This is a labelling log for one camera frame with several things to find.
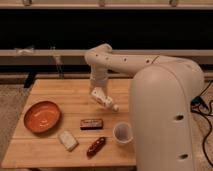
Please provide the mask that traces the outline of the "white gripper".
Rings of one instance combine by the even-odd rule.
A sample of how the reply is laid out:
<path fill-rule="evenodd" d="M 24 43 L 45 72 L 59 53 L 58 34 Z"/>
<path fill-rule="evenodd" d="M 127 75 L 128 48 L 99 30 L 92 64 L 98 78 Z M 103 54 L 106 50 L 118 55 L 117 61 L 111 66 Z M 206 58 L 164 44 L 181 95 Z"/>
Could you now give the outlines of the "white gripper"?
<path fill-rule="evenodd" d="M 106 94 L 107 85 L 108 70 L 105 68 L 92 68 L 90 73 L 90 92 L 93 92 L 96 88 L 98 88 Z"/>

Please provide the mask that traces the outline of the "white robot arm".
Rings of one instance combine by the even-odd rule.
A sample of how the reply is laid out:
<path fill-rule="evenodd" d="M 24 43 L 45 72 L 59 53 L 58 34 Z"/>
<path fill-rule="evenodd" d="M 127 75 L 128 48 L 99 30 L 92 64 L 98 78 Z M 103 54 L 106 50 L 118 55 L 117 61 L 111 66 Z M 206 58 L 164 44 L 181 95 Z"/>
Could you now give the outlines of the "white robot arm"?
<path fill-rule="evenodd" d="M 204 86 L 204 73 L 189 59 L 162 55 L 114 54 L 102 44 L 88 50 L 90 94 L 107 109 L 108 72 L 132 77 L 129 113 L 138 171 L 197 171 L 191 139 L 190 103 Z"/>

